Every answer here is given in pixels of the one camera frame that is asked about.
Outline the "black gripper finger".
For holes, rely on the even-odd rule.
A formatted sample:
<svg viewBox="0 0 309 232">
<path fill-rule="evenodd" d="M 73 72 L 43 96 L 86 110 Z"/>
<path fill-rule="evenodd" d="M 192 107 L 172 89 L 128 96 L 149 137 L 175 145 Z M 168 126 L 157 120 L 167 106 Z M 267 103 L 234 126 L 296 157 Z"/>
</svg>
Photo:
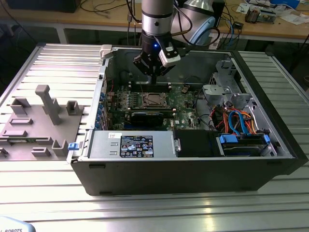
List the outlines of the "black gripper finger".
<svg viewBox="0 0 309 232">
<path fill-rule="evenodd" d="M 150 54 L 139 54 L 133 58 L 133 64 L 149 77 L 150 84 L 155 83 L 153 57 Z"/>
<path fill-rule="evenodd" d="M 157 78 L 159 76 L 164 76 L 165 74 L 167 74 L 170 70 L 172 70 L 175 67 L 175 65 L 170 66 L 170 67 L 164 67 L 163 65 L 156 66 L 154 68 L 154 74 L 153 74 L 153 84 L 156 85 L 157 83 Z"/>
</svg>

